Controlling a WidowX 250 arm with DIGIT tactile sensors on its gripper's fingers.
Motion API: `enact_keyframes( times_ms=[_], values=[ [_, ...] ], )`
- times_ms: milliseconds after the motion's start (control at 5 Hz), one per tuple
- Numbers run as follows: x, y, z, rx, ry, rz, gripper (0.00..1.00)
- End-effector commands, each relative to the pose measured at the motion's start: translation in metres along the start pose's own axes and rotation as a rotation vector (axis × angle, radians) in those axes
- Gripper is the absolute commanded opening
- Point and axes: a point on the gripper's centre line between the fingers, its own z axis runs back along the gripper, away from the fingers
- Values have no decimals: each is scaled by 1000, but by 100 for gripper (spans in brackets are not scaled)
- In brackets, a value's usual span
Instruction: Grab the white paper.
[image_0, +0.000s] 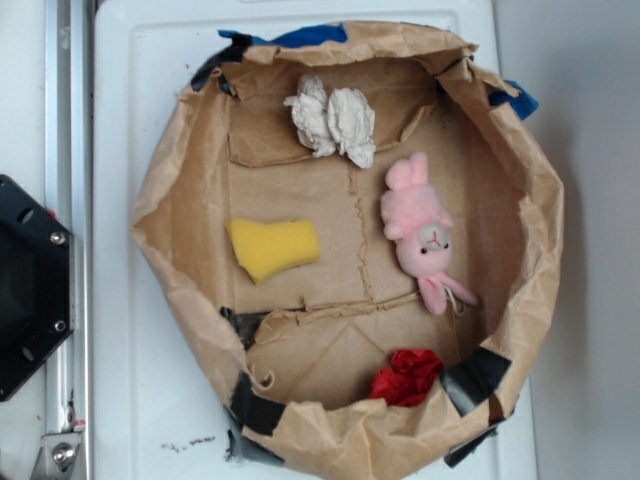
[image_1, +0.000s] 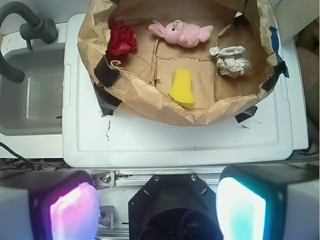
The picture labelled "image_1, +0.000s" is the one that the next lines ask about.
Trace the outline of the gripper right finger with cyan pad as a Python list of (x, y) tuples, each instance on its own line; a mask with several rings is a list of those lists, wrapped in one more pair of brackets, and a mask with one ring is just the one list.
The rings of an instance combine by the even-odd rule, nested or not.
[(320, 167), (316, 164), (233, 164), (216, 190), (226, 240), (318, 240)]

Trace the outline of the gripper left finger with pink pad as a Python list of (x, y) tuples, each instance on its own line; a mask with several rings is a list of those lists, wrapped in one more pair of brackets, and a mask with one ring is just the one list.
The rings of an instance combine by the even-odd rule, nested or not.
[(2, 240), (93, 240), (100, 200), (84, 170), (0, 173)]

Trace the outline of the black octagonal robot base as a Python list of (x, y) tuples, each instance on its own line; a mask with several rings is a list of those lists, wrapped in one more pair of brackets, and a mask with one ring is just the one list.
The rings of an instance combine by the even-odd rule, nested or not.
[(128, 201), (131, 240), (222, 240), (216, 193), (196, 174), (156, 174)]

